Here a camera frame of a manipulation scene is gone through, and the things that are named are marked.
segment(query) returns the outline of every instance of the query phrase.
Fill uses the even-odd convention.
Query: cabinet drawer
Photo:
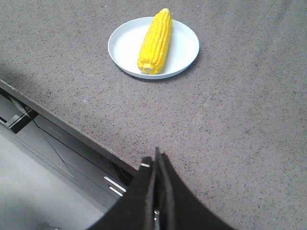
[[[15,136],[21,140],[21,144],[41,158],[54,169],[61,172],[68,178],[73,178],[61,157],[55,152],[49,141],[45,138],[44,132],[39,129],[33,121],[25,126]]]
[[[67,167],[69,165],[74,168],[75,171],[80,172],[84,177],[91,180],[97,186],[105,189],[116,198],[121,197],[121,195],[126,191],[125,185],[123,185],[117,178],[114,178],[105,170],[92,164],[83,155],[68,148],[48,133],[44,133],[44,136]]]
[[[79,141],[73,135],[69,134],[67,131],[58,127],[57,125],[50,122],[48,119],[44,118],[41,115],[37,116],[34,121],[40,129],[47,132],[59,142],[63,143],[69,149],[73,150],[75,153],[87,159],[89,162],[96,165],[98,168],[107,172],[113,178],[120,180],[112,162],[102,156],[100,153],[93,150],[83,142]]]
[[[87,178],[75,168],[67,165],[71,173],[76,178],[75,183],[86,193],[88,193],[93,199],[97,200],[100,204],[110,209],[118,200],[116,197],[108,193],[105,189],[102,189],[95,182]]]

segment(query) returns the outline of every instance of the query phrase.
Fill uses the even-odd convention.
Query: drawer handle
[[[116,188],[120,189],[122,192],[126,192],[126,189],[123,188],[122,186],[120,186],[118,183],[116,183],[115,181],[111,180],[109,177],[105,176],[104,177],[108,182],[110,182],[113,186],[115,186]],[[115,192],[117,195],[123,196],[122,192],[119,192],[118,190],[116,190],[114,187],[112,187],[111,185],[109,185],[109,189],[111,189],[113,192]]]
[[[37,116],[37,112],[33,109],[29,108],[26,105],[22,105],[20,101],[17,99],[7,95],[5,96],[9,101],[11,101],[15,107],[19,110],[17,114],[15,114],[9,120],[4,119],[0,116],[0,124],[17,134],[20,130],[22,130],[27,124],[29,124],[34,117]]]

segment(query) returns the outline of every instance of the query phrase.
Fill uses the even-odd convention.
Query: cabinet
[[[3,90],[0,93],[1,124],[15,133],[33,154],[107,208],[125,193],[126,182],[132,178],[129,173],[118,171],[118,167],[99,152]],[[12,130],[11,123],[18,117],[25,117],[26,121]]]

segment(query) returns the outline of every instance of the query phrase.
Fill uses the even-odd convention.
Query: plate rim
[[[148,80],[159,80],[159,79],[165,79],[165,78],[170,78],[170,77],[173,77],[173,76],[176,76],[178,75],[179,73],[183,72],[184,70],[186,70],[191,64],[192,62],[196,59],[196,57],[198,56],[198,53],[199,53],[199,49],[200,49],[200,43],[199,43],[199,39],[197,37],[197,35],[195,34],[195,32],[190,28],[188,27],[187,25],[185,25],[184,23],[182,22],[179,22],[175,19],[172,19],[174,22],[176,23],[179,23],[179,24],[182,24],[184,27],[187,27],[189,30],[191,30],[191,32],[194,34],[195,38],[197,39],[197,52],[195,52],[195,57],[193,57],[193,60],[187,65],[185,66],[184,68],[178,70],[178,71],[175,71],[175,72],[172,72],[172,73],[164,73],[164,74],[145,74],[145,73],[135,73],[135,72],[131,72],[129,70],[126,70],[124,68],[122,68],[115,60],[114,58],[112,57],[111,55],[111,52],[110,52],[110,41],[111,41],[111,38],[114,36],[114,34],[123,26],[125,26],[126,24],[128,23],[131,23],[133,21],[137,21],[137,20],[142,20],[142,19],[153,19],[154,17],[141,17],[141,18],[136,18],[136,19],[132,19],[130,21],[127,21],[125,23],[123,23],[122,25],[120,25],[119,27],[117,27],[113,32],[112,34],[110,35],[109,37],[109,40],[108,40],[108,43],[107,43],[107,49],[108,49],[108,53],[111,57],[111,59],[114,61],[114,63],[121,69],[123,70],[124,72],[128,73],[129,75],[132,75],[136,78],[141,78],[141,79],[148,79]]]

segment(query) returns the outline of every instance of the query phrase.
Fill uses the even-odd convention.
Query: corn on the cob
[[[171,37],[172,17],[169,9],[162,9],[151,23],[138,57],[138,67],[148,74],[159,73],[165,63]]]

